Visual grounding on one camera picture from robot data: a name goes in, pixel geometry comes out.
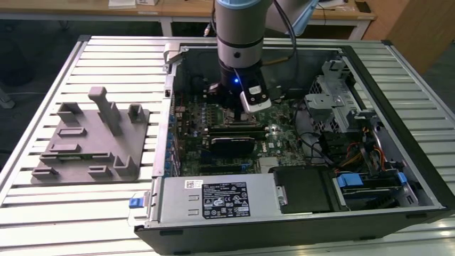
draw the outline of robotic arm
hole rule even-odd
[[[272,20],[273,0],[215,0],[218,19],[218,49],[222,80],[219,86],[234,97],[230,108],[254,113],[273,103],[262,73],[262,53],[266,19]],[[308,26],[318,0],[285,0],[288,7],[301,13],[296,26]]]

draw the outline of desk leg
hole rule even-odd
[[[162,30],[163,30],[163,36],[173,36],[173,18],[171,17],[162,17],[159,19],[162,23]]]
[[[365,32],[369,29],[372,20],[360,20],[350,36],[350,40],[362,40],[362,37],[365,35]]]

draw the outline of wooden cabinet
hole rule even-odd
[[[364,39],[393,41],[421,74],[455,37],[454,0],[366,0],[378,15]]]

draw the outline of blue drive latch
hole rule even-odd
[[[337,181],[340,183],[341,188],[350,187],[350,186],[362,186],[364,185],[364,181],[362,181],[361,175],[357,174],[357,173],[342,174],[337,178]]]

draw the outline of motherboard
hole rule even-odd
[[[205,97],[178,97],[177,102],[181,176],[264,173],[277,165],[306,164],[294,100],[237,118]]]

